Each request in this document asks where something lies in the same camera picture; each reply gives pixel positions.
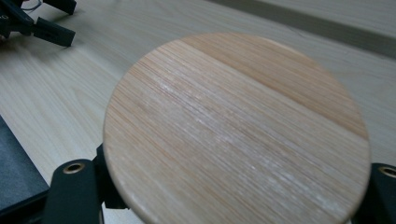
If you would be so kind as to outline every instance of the light wooden floor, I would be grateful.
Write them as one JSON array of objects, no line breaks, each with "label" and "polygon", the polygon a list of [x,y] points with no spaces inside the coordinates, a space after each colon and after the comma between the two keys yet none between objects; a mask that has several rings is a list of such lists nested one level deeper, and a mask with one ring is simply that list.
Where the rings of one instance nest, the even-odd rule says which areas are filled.
[{"label": "light wooden floor", "polygon": [[[391,0],[266,2],[353,26],[362,34],[396,38],[396,2]],[[227,1],[86,0],[66,16],[43,5],[31,16],[56,21],[77,35],[68,49],[20,35],[0,44],[0,114],[50,182],[62,163],[94,157],[111,92],[139,58],[182,36],[241,32],[297,49],[332,72],[361,108],[372,160],[396,165],[395,58],[310,33],[309,24],[305,29],[282,23],[287,14],[273,20],[257,11],[227,7]],[[107,223],[138,222],[130,211],[106,211],[105,216]]]}]

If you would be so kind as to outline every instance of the wooden stool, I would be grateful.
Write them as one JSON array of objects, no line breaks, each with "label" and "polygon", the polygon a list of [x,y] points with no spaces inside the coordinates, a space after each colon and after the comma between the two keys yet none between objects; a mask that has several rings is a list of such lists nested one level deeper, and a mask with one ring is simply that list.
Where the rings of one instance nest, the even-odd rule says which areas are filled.
[{"label": "wooden stool", "polygon": [[347,91],[274,41],[208,34],[137,62],[109,102],[106,162],[149,223],[343,223],[370,173]]}]

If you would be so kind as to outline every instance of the metal grommet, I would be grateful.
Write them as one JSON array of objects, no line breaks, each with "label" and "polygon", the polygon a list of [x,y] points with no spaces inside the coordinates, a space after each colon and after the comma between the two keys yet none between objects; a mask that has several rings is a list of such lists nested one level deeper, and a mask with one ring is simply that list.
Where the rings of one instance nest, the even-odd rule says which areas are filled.
[{"label": "metal grommet", "polygon": [[82,169],[84,169],[84,167],[85,167],[84,163],[81,162],[73,163],[64,167],[64,173],[67,175],[72,175],[80,172]]},{"label": "metal grommet", "polygon": [[396,169],[387,166],[381,166],[378,168],[378,170],[384,175],[390,176],[392,178],[396,178]]}]

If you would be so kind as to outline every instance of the black clamp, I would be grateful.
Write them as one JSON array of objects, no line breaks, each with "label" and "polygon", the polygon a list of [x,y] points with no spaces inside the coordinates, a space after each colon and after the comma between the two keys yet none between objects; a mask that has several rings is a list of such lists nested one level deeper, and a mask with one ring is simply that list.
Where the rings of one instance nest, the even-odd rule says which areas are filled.
[{"label": "black clamp", "polygon": [[128,208],[111,181],[103,147],[93,161],[69,161],[53,173],[43,224],[104,223],[106,208]]},{"label": "black clamp", "polygon": [[[70,47],[76,32],[53,22],[38,18],[35,24],[22,9],[23,0],[0,0],[0,35],[9,38],[11,32],[31,35],[53,44]],[[44,0],[44,3],[72,15],[76,8],[74,0]]]},{"label": "black clamp", "polygon": [[396,223],[396,167],[373,163],[369,186],[352,224]]}]

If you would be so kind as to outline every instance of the round wooden stool seat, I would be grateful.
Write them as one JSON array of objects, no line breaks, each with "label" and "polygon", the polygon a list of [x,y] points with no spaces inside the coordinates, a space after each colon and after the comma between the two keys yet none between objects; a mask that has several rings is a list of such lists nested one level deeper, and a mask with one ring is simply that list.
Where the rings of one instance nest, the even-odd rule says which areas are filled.
[{"label": "round wooden stool seat", "polygon": [[104,147],[121,197],[150,223],[342,223],[370,172],[343,86],[252,35],[185,37],[143,57],[113,92]]}]

